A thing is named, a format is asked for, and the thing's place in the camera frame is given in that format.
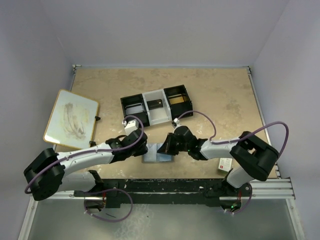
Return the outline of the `grey card holder wallet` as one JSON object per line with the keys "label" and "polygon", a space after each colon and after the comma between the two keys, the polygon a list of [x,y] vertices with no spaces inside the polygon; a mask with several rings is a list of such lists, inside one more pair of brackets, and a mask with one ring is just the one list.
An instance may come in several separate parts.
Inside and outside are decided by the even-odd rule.
{"label": "grey card holder wallet", "polygon": [[158,150],[162,146],[161,143],[148,143],[147,153],[142,156],[142,163],[170,163],[174,161],[172,155],[158,153]]}

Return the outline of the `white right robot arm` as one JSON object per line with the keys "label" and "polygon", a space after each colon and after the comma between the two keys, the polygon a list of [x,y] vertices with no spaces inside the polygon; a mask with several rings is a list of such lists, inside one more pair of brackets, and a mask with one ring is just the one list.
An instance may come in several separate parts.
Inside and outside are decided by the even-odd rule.
{"label": "white right robot arm", "polygon": [[178,126],[157,150],[170,156],[186,152],[194,160],[234,159],[239,167],[232,169],[222,183],[222,190],[228,196],[235,195],[244,184],[252,181],[266,181],[280,153],[271,145],[249,131],[240,137],[213,143],[208,138],[198,138],[185,126]]}

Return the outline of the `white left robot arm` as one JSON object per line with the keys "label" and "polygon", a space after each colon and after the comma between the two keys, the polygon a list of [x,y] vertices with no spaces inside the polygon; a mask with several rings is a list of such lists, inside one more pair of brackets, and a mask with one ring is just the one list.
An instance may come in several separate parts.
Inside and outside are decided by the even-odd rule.
{"label": "white left robot arm", "polygon": [[96,165],[107,165],[138,157],[147,153],[147,135],[136,129],[129,135],[110,138],[90,148],[55,152],[53,148],[43,150],[23,174],[27,181],[25,194],[36,201],[45,200],[61,191],[83,191],[98,196],[103,184],[98,174],[88,171],[77,172]]}

